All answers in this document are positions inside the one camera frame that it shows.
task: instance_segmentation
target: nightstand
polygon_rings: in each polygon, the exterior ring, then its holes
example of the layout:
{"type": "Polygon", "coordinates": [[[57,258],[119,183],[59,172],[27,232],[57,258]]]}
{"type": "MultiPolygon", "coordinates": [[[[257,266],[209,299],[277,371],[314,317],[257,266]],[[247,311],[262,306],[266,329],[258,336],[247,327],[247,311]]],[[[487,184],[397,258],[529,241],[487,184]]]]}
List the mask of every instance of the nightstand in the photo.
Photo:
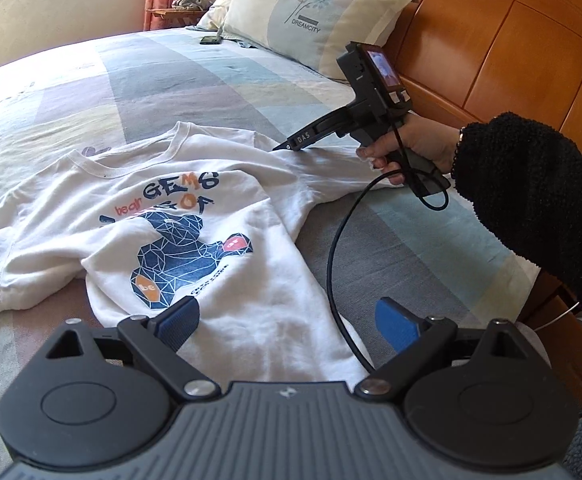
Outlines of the nightstand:
{"type": "Polygon", "coordinates": [[[151,9],[149,11],[155,17],[161,17],[168,22],[168,28],[186,27],[197,25],[200,18],[206,14],[205,10],[177,10],[177,9],[151,9]]]}

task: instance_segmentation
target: toy on window sill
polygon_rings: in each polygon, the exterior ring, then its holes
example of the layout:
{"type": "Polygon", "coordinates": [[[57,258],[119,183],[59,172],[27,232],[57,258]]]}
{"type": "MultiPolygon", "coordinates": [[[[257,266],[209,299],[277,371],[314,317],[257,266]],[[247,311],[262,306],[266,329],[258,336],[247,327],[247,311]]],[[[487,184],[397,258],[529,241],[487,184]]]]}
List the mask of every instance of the toy on window sill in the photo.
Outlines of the toy on window sill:
{"type": "Polygon", "coordinates": [[[209,10],[213,5],[211,0],[174,0],[171,4],[175,10],[209,10]]]}

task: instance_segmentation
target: bed sheet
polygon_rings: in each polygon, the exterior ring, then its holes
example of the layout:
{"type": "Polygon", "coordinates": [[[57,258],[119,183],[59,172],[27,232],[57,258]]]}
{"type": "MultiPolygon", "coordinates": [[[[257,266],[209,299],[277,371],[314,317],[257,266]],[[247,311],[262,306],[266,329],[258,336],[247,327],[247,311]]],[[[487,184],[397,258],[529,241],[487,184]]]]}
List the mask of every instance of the bed sheet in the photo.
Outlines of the bed sheet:
{"type": "MultiPolygon", "coordinates": [[[[202,46],[203,35],[181,28],[129,34],[1,67],[0,196],[67,150],[93,155],[161,134],[178,120],[257,130],[282,141],[352,98],[348,86],[291,60],[227,41],[202,46]]],[[[331,238],[353,200],[317,206],[298,238],[322,285],[331,238]]],[[[407,189],[387,189],[372,192],[344,231],[334,290],[340,310],[381,364],[392,355],[373,321],[381,296],[423,316],[442,314],[480,327],[493,317],[515,319],[537,272],[482,227],[454,191],[450,206],[433,212],[407,189]]],[[[0,396],[69,317],[97,325],[81,280],[33,309],[0,314],[0,396]]],[[[0,470],[7,463],[0,440],[0,470]]]]}

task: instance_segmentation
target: pillow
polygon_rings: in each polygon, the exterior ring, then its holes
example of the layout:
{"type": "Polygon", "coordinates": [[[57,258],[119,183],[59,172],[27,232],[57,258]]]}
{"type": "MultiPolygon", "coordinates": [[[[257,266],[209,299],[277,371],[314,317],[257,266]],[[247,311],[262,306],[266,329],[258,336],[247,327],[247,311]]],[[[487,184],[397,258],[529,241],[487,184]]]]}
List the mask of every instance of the pillow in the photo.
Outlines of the pillow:
{"type": "Polygon", "coordinates": [[[223,35],[251,41],[332,79],[351,41],[384,46],[412,0],[232,0],[223,35]]]}
{"type": "Polygon", "coordinates": [[[207,13],[200,18],[197,26],[210,32],[219,30],[222,23],[224,23],[224,18],[229,10],[229,5],[231,5],[231,0],[215,0],[207,13]]]}

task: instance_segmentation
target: blue gripper pad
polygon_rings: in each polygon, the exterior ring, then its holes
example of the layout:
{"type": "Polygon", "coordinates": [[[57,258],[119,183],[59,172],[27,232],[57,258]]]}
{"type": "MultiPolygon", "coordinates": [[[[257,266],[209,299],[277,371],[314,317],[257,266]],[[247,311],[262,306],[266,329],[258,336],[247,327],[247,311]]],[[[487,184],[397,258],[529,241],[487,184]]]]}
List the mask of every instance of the blue gripper pad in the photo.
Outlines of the blue gripper pad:
{"type": "Polygon", "coordinates": [[[398,354],[420,338],[423,321],[391,298],[375,303],[375,326],[398,354]]]}
{"type": "Polygon", "coordinates": [[[200,305],[196,298],[185,296],[148,323],[149,331],[177,352],[193,335],[200,323],[200,305]]]}

